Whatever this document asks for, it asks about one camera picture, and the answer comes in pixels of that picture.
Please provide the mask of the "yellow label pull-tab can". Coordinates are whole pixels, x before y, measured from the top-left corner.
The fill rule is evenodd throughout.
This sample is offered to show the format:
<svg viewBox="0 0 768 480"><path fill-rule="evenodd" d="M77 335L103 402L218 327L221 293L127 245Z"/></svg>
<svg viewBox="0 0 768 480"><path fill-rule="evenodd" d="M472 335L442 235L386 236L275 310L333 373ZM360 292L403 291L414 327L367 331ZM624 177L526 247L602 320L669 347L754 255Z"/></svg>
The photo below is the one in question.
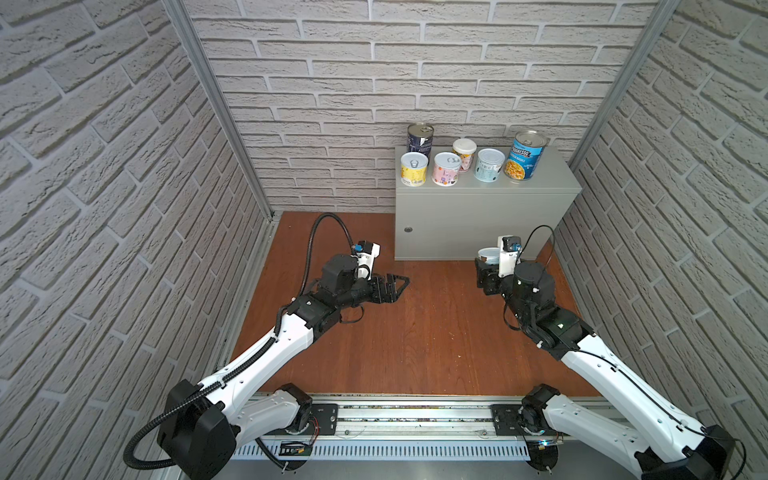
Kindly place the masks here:
<svg viewBox="0 0 768 480"><path fill-rule="evenodd" d="M406 152L400 159L400 180L408 187L426 182L428 157L420 152Z"/></svg>

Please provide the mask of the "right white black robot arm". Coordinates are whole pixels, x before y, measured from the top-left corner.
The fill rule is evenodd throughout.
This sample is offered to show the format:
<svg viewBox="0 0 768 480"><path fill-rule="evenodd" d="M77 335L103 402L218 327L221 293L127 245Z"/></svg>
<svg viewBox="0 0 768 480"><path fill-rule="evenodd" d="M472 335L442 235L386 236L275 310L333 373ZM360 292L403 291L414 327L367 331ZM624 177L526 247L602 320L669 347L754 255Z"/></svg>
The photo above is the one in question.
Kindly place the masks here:
<svg viewBox="0 0 768 480"><path fill-rule="evenodd" d="M627 420L622 425L586 410L540 384L521 401L519 428L530 436L567 434L614 460L639 479L722 479L737 440L705 426L657 392L616 356L576 313L555 301L555 284L535 262L513 264L504 253L475 260L477 285L500 295L512 330L590 383Z"/></svg>

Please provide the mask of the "white lid orange can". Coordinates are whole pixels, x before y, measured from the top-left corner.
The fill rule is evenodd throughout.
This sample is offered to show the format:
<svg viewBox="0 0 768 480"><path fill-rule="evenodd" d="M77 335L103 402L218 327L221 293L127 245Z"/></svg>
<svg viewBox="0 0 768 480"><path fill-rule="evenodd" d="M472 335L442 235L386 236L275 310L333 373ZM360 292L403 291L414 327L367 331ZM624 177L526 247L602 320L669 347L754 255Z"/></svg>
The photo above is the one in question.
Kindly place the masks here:
<svg viewBox="0 0 768 480"><path fill-rule="evenodd" d="M452 150L461 160L460 172L469 171L477 151L477 144L471 139L459 138L453 142Z"/></svg>

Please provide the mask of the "dark purple label can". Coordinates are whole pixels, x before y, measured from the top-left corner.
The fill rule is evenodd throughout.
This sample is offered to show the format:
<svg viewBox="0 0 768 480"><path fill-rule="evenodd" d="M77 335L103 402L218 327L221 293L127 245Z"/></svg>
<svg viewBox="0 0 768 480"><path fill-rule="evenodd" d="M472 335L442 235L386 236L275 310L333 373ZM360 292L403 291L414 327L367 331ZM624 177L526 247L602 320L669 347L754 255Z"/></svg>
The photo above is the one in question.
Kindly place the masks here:
<svg viewBox="0 0 768 480"><path fill-rule="evenodd" d="M428 123L416 122L407 128L407 151L430 156L434 127Z"/></svg>

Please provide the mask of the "blue label soup can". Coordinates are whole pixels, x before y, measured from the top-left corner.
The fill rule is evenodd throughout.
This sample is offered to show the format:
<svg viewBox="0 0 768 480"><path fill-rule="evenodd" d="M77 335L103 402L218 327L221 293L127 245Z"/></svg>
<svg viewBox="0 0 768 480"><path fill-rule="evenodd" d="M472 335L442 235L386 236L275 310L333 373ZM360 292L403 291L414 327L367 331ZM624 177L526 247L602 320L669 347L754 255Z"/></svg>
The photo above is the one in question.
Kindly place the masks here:
<svg viewBox="0 0 768 480"><path fill-rule="evenodd" d="M502 168L503 173L515 181L530 180L548 143L549 138L536 130L518 131Z"/></svg>

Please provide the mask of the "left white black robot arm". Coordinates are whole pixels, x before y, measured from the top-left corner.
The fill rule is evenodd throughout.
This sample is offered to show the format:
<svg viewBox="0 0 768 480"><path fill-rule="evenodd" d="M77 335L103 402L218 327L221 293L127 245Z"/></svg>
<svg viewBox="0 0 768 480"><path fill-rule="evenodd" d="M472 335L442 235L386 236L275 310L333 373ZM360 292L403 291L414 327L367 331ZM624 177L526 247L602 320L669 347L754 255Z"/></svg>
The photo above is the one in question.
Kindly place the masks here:
<svg viewBox="0 0 768 480"><path fill-rule="evenodd" d="M312 400L295 385L256 403L250 399L288 361L341 323L343 310L398 301L409 278L372 272L374 260L365 252L332 257L321 277L281 310L276 331L200 382L177 383L156 427L169 465L191 479L211 479L243 444L275 430L303 430Z"/></svg>

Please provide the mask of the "silver can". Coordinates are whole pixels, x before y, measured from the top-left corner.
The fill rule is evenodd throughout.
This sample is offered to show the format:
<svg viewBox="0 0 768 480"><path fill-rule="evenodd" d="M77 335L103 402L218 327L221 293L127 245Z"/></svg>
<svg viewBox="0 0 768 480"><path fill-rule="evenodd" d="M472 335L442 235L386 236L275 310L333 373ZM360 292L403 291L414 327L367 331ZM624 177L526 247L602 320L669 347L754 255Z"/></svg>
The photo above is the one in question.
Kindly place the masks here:
<svg viewBox="0 0 768 480"><path fill-rule="evenodd" d="M484 183L495 182L505 161L505 154L497 149L484 148L479 150L476 155L474 177Z"/></svg>
<svg viewBox="0 0 768 480"><path fill-rule="evenodd" d="M482 248L477 252L477 259L488 265L498 265L500 249L497 246Z"/></svg>

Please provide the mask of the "white lid purple can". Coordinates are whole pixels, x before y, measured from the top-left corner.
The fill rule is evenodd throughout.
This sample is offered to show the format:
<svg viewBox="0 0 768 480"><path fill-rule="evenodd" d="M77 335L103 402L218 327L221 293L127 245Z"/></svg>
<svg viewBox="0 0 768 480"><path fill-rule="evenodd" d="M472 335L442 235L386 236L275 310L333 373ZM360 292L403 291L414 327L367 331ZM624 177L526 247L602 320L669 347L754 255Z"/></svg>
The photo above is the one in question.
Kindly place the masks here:
<svg viewBox="0 0 768 480"><path fill-rule="evenodd" d="M440 152L434 156L432 181L438 186L454 186L461 169L461 157L453 152Z"/></svg>

